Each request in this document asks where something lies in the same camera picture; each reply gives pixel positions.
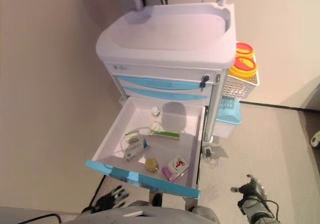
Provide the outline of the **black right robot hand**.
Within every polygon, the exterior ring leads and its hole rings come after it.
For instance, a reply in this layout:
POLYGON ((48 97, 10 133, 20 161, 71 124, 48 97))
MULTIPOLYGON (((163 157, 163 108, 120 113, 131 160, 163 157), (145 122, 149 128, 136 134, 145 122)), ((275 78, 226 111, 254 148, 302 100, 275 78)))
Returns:
POLYGON ((241 193, 243 197, 255 196, 260 200, 267 200, 267 194, 264 186, 260 180, 252 174, 247 174, 249 182, 242 185, 241 187, 231 187, 230 191, 233 193, 241 193))

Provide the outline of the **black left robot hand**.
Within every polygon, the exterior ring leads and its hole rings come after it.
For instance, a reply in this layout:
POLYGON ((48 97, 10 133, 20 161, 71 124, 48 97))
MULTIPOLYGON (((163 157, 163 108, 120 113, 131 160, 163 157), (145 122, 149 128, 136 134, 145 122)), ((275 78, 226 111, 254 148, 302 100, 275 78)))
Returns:
POLYGON ((108 194, 100 197, 93 208, 95 213, 110 210, 113 208, 121 208, 126 204, 129 197, 128 191, 121 185, 114 188, 108 194))

